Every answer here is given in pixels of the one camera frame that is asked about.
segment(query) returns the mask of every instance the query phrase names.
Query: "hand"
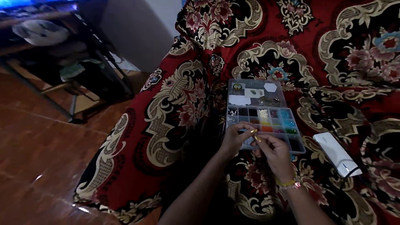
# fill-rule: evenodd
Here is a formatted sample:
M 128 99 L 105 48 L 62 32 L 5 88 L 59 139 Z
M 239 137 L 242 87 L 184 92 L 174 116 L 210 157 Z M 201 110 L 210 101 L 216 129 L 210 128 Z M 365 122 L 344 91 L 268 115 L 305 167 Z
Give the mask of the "hand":
M 247 131 L 238 134 L 240 129 L 246 129 Z M 253 136 L 256 132 L 257 130 L 253 127 L 253 124 L 249 122 L 239 122 L 235 125 L 229 126 L 226 129 L 225 137 L 222 141 L 219 152 L 226 155 L 229 159 L 233 159 L 242 147 L 243 142 Z
M 276 178 L 282 183 L 288 183 L 294 178 L 294 170 L 290 160 L 289 146 L 282 140 L 268 134 L 259 134 L 252 145 L 258 145 L 267 157 L 268 164 Z M 261 157 L 260 149 L 254 154 Z

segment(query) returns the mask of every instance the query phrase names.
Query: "red fabric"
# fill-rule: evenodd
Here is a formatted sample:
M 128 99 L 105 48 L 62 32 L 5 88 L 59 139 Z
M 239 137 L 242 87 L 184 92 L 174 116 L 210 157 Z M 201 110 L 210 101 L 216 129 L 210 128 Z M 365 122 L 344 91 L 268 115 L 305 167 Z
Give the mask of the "red fabric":
M 399 9 L 391 0 L 189 0 L 178 14 L 181 36 L 82 175 L 76 202 L 122 223 L 168 206 L 219 148 L 228 80 L 274 79 L 307 149 L 293 166 L 320 207 L 337 223 L 397 224 Z M 312 139 L 322 132 L 358 165 L 392 169 L 366 169 L 340 190 L 342 178 Z M 210 206 L 221 221 L 287 213 L 252 152 L 240 151 L 225 173 L 228 194 Z

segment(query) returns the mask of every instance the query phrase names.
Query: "table leg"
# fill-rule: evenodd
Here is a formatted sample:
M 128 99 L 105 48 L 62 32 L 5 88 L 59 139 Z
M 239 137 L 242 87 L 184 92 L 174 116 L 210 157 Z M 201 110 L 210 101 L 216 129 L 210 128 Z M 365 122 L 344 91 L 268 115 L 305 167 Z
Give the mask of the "table leg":
M 12 68 L 4 58 L 0 57 L 0 66 L 2 66 L 7 72 L 9 72 L 11 75 L 13 75 L 15 78 L 19 79 L 22 81 L 22 83 L 29 88 L 33 90 L 36 94 L 41 96 L 42 98 L 46 99 L 48 103 L 50 103 L 51 106 L 53 106 L 55 109 L 57 109 L 59 112 L 64 114 L 67 118 L 70 120 L 74 119 L 74 112 L 69 113 L 67 110 L 62 108 L 59 104 L 57 104 L 55 101 L 53 101 L 49 96 L 42 94 L 42 91 L 37 88 L 35 85 L 33 85 L 27 78 L 22 76 L 18 71 L 16 71 L 14 68 Z

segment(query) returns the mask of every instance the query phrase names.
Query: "bead organizer box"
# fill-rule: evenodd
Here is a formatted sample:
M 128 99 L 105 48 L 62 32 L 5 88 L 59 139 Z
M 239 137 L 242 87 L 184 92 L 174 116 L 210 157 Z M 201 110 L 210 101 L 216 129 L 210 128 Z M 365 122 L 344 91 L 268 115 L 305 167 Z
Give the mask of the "bead organizer box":
M 244 88 L 237 89 L 238 85 L 236 85 L 236 89 L 234 89 L 235 84 L 240 84 L 241 87 Z M 276 85 L 276 88 L 270 88 L 272 84 Z M 248 97 L 245 92 L 249 90 L 245 89 L 251 89 L 259 95 Z M 286 142 L 292 154 L 302 154 L 306 152 L 293 113 L 289 108 L 285 108 L 286 102 L 280 83 L 268 80 L 230 79 L 228 95 L 229 98 L 232 98 L 234 95 L 238 95 L 239 97 L 234 96 L 234 101 L 229 101 L 228 98 L 226 115 L 227 126 L 240 121 L 250 122 L 254 124 L 258 133 L 266 133 Z M 277 98 L 279 101 L 275 101 L 276 104 L 273 104 L 274 101 L 271 100 L 273 98 Z M 265 100 L 267 101 L 267 105 L 272 103 L 271 105 L 274 107 L 266 106 L 264 103 Z M 253 140 L 253 138 L 246 140 L 242 145 L 242 149 L 255 149 L 256 147 L 250 145 Z

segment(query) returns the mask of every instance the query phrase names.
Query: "white wall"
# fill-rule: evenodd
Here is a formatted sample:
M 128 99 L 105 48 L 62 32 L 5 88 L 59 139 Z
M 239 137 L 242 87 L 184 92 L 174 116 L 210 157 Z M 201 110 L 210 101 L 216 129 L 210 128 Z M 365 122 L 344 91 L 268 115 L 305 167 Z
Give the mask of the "white wall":
M 153 72 L 171 48 L 181 0 L 108 0 L 100 25 L 119 53 Z

